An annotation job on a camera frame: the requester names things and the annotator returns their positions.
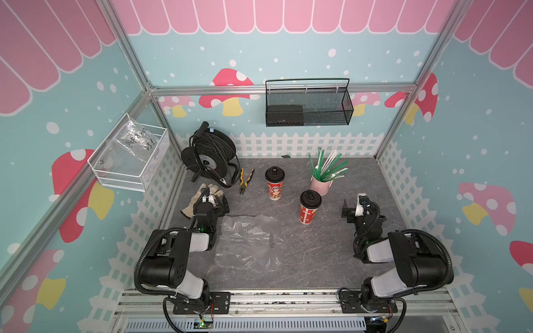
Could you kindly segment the clear plastic carrier bag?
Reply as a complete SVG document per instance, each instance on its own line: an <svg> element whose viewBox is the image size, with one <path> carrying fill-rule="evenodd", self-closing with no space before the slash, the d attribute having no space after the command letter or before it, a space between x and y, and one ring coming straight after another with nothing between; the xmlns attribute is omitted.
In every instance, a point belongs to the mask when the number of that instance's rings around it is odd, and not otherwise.
<svg viewBox="0 0 533 333"><path fill-rule="evenodd" d="M277 271L283 264L283 242L281 223L271 216L225 216L215 264L254 273Z"/></svg>

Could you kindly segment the red cartoon milk tea cup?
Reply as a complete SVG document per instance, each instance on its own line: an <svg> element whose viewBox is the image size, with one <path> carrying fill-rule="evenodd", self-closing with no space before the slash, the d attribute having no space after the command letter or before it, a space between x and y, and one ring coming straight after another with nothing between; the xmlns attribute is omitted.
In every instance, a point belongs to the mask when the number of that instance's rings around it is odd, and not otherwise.
<svg viewBox="0 0 533 333"><path fill-rule="evenodd" d="M267 181L269 198L272 201L277 201L281 198L283 190L283 181L285 179L285 172L277 166L271 166L265 172Z"/></svg>

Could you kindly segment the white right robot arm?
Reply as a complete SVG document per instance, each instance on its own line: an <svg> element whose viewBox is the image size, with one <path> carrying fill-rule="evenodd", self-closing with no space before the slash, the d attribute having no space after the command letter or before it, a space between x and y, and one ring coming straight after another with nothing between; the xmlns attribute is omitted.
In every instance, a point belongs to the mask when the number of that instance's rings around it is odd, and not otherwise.
<svg viewBox="0 0 533 333"><path fill-rule="evenodd" d="M344 201L341 216L355 226L354 258L364 264L394 264L388 272L366 278L358 291L340 289L337 295L342 312L394 313L398 298L452 283L452 258L445 245L418 229L396 230L384 236L387 217L366 194L358 195L354 208Z"/></svg>

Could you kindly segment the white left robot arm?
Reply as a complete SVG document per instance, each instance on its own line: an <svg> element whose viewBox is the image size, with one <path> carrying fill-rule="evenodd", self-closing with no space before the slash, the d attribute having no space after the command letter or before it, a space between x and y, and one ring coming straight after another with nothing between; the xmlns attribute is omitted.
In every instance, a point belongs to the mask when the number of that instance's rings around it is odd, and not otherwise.
<svg viewBox="0 0 533 333"><path fill-rule="evenodd" d="M217 240L217 221L230 212L226 198L202 198L193 205L191 228L154 230L133 272L135 288L162 295L176 306L202 313L215 303L206 280L188 268L190 253L211 251Z"/></svg>

